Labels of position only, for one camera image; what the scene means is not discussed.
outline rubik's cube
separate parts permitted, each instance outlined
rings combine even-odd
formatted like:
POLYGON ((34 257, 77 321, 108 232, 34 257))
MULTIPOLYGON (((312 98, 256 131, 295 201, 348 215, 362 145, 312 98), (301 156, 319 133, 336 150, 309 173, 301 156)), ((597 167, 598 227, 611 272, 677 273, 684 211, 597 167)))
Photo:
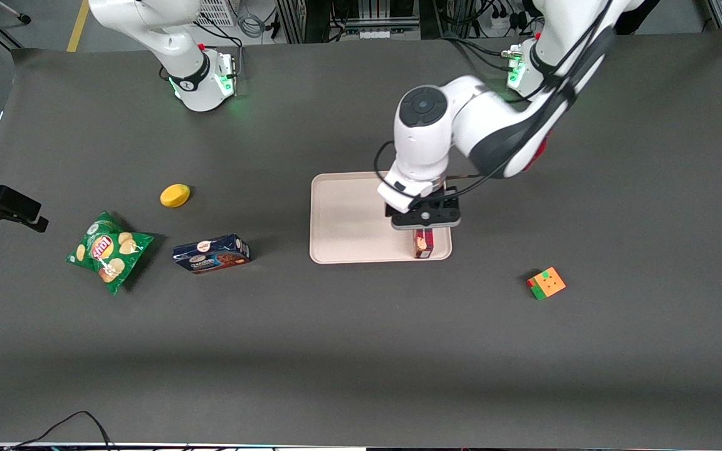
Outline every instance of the rubik's cube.
POLYGON ((528 281, 528 286, 531 287, 531 291, 533 291, 533 295, 536 296, 536 299, 541 301, 542 299, 558 293, 567 285, 564 285, 564 280, 559 277, 556 269, 551 266, 545 271, 531 277, 528 281))

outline dark gray table surface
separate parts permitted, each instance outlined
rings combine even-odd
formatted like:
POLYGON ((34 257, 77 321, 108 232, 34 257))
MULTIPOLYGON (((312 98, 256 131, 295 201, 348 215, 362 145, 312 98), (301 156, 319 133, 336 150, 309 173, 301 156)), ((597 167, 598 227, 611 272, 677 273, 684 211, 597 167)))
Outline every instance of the dark gray table surface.
POLYGON ((0 223, 0 440, 85 408, 118 442, 722 449, 722 31, 619 38, 545 156, 419 264, 312 263, 310 181, 369 170, 405 91, 469 73, 449 43, 249 48, 204 114, 149 52, 16 59, 0 183, 51 225, 0 223), (117 297, 63 260, 103 209, 160 237, 117 297), (225 233, 258 259, 171 262, 225 233), (538 302, 547 266, 568 288, 538 302))

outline beige tray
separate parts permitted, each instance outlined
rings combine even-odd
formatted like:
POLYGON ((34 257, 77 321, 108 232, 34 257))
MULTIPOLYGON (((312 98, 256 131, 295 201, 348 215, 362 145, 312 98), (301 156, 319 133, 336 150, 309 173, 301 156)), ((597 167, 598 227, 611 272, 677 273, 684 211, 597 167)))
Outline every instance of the beige tray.
POLYGON ((453 251, 450 228, 434 229, 429 259, 414 258, 412 231, 395 231, 384 216, 375 172, 319 174, 311 183, 310 257, 335 263, 430 262, 453 251))

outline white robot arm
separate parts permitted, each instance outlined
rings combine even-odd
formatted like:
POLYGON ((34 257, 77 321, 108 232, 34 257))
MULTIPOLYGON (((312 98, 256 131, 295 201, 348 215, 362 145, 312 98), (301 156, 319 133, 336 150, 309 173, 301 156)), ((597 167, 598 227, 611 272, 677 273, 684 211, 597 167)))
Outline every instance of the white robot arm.
POLYGON ((451 145, 485 177, 481 182, 512 177, 529 165, 598 69, 620 14, 642 1, 534 0, 547 21, 541 38, 503 52, 512 68, 508 86, 532 101, 525 111, 512 108, 471 75, 407 92, 395 114, 397 157, 378 188, 399 213, 392 225, 417 229, 458 224, 459 214, 441 217, 426 205, 428 200, 454 197, 436 197, 443 192, 451 145))
POLYGON ((144 44, 169 72, 169 82, 193 111, 221 105, 235 90, 233 57, 194 42, 183 25, 200 14, 200 0, 88 0, 106 28, 144 44))

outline green chip bag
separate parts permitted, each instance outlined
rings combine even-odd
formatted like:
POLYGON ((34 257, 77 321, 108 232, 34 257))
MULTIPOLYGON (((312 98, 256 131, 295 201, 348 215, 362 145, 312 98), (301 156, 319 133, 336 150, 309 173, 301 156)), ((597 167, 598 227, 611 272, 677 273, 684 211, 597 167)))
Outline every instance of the green chip bag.
POLYGON ((103 211, 66 260, 97 272, 115 295, 152 240, 149 235, 125 232, 103 211))

